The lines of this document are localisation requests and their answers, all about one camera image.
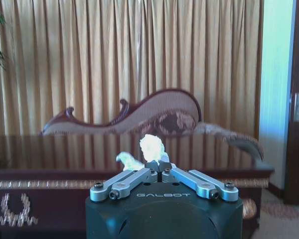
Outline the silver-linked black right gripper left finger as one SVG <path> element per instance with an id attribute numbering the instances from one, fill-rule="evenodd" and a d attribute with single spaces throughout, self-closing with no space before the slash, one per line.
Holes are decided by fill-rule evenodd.
<path id="1" fill-rule="evenodd" d="M 96 183 L 90 188 L 90 200 L 102 202 L 106 199 L 119 200 L 130 195 L 139 185 L 149 186 L 157 182 L 159 164 L 152 161 L 140 170 L 126 170 L 104 183 Z"/>

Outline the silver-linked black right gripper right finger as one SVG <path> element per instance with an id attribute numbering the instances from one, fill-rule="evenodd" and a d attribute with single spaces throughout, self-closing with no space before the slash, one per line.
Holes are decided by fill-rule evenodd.
<path id="1" fill-rule="evenodd" d="M 163 182 L 182 183 L 203 199 L 221 198 L 226 202 L 236 202 L 239 198 L 239 190 L 233 183 L 223 183 L 198 170 L 184 171 L 172 164 L 171 168 L 164 169 L 161 174 Z"/>

